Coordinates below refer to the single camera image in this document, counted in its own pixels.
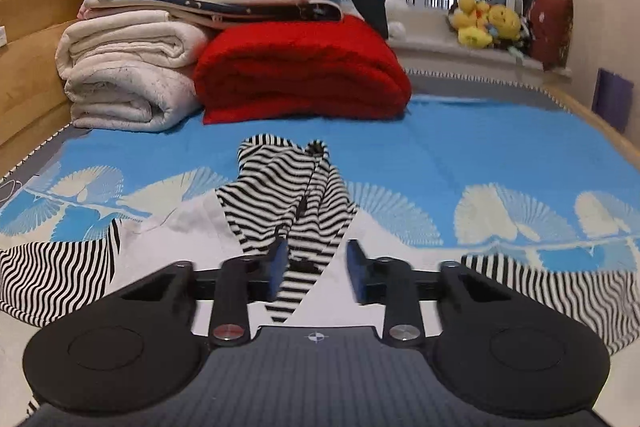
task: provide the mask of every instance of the stuffed animal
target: stuffed animal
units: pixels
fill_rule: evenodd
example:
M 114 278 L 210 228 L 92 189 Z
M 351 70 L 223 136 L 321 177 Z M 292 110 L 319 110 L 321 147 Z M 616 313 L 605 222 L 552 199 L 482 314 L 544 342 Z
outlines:
M 458 0 L 449 13 L 449 23 L 458 32 L 458 42 L 471 48 L 486 48 L 504 40 L 515 42 L 522 36 L 520 17 L 502 4 Z

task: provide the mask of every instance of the blue bed sheet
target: blue bed sheet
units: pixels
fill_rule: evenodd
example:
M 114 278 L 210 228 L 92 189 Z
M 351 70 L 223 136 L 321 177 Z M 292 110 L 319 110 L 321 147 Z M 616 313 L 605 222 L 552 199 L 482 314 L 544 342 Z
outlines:
M 100 237 L 235 179 L 254 134 L 321 139 L 355 201 L 417 248 L 500 250 L 550 270 L 636 270 L 640 173 L 565 112 L 414 96 L 391 122 L 325 118 L 160 134 L 94 130 L 67 142 L 0 214 L 0 248 Z

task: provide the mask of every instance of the black and white striped fabric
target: black and white striped fabric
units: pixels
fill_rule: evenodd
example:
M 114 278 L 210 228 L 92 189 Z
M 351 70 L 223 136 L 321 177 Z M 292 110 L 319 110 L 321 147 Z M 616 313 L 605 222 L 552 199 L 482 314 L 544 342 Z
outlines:
M 498 255 L 465 255 L 462 264 L 582 322 L 613 354 L 640 337 L 636 273 L 551 272 Z
M 105 236 L 0 250 L 0 311 L 43 327 L 104 295 L 120 250 L 120 220 Z
M 272 319 L 282 323 L 320 277 L 356 212 L 322 142 L 306 148 L 271 135 L 242 142 L 239 176 L 217 190 L 244 253 L 266 253 L 277 233 L 289 242 L 289 267 Z

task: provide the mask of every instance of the pillow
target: pillow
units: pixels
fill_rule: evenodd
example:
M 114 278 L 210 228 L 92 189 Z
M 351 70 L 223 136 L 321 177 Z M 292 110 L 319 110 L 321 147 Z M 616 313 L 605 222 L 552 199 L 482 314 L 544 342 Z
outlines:
M 565 67 L 574 22 L 573 0 L 535 0 L 529 10 L 532 43 L 529 55 L 544 70 Z

